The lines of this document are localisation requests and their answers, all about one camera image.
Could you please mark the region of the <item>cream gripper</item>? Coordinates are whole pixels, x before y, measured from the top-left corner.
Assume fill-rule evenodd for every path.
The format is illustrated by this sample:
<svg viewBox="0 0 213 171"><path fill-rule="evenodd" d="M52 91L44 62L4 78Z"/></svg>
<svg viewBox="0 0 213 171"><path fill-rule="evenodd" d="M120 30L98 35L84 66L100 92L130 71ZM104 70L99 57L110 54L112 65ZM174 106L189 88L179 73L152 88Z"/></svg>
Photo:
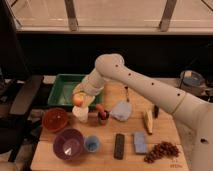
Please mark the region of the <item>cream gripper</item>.
<svg viewBox="0 0 213 171"><path fill-rule="evenodd" d="M80 84L78 84L73 89L72 97L73 97L74 94L81 94L81 95L84 96L84 102L83 102L82 106L89 106L95 100L94 96L88 95L82 90L82 86Z"/></svg>

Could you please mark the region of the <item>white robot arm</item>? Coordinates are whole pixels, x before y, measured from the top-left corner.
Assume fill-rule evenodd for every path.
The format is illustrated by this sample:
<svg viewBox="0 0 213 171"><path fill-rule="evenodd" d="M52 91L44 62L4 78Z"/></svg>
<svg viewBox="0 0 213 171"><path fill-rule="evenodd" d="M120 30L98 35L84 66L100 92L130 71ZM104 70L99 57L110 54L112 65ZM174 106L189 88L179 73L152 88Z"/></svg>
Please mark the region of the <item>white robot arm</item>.
<svg viewBox="0 0 213 171"><path fill-rule="evenodd" d="M98 95L107 79L124 83L196 132L191 171L213 171L213 103L128 69L120 54L103 54L74 92Z"/></svg>

